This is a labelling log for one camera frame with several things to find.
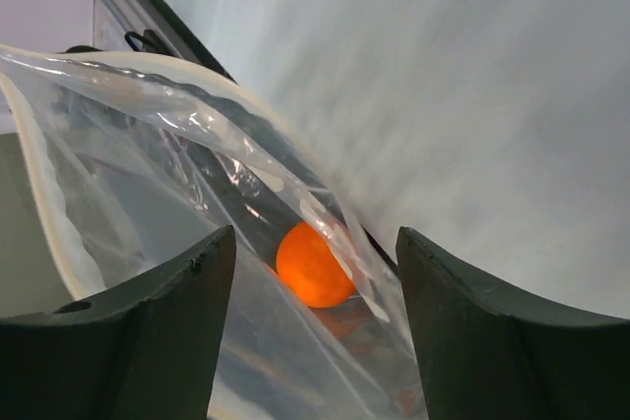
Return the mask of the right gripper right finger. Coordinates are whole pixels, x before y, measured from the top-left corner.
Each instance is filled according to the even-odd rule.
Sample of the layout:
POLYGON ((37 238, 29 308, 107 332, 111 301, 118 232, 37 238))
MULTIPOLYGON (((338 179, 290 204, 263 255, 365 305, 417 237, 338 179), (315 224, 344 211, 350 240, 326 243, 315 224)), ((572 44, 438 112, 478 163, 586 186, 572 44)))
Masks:
POLYGON ((417 231, 396 245, 432 419, 625 419, 629 323, 534 295, 417 231))

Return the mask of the clear zip top bag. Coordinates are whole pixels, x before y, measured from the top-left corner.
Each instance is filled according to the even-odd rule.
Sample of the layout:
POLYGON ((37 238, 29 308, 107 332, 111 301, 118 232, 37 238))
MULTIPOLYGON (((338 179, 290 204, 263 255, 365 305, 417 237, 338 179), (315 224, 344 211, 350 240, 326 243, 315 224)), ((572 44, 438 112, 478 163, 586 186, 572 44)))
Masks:
POLYGON ((200 65, 138 52, 3 46, 34 233, 70 302, 229 226, 235 268, 203 419, 423 419, 400 283, 358 218, 268 105, 200 65), (355 286, 309 308, 276 254, 306 222, 355 286))

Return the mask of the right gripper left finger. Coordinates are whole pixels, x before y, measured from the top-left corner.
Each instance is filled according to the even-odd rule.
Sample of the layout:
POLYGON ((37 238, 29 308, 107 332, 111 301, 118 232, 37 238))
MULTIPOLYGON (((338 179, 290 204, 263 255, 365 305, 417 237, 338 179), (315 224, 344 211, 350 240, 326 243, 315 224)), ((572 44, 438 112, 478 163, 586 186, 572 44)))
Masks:
POLYGON ((203 419, 235 268, 226 226, 52 313, 1 322, 5 419, 203 419))

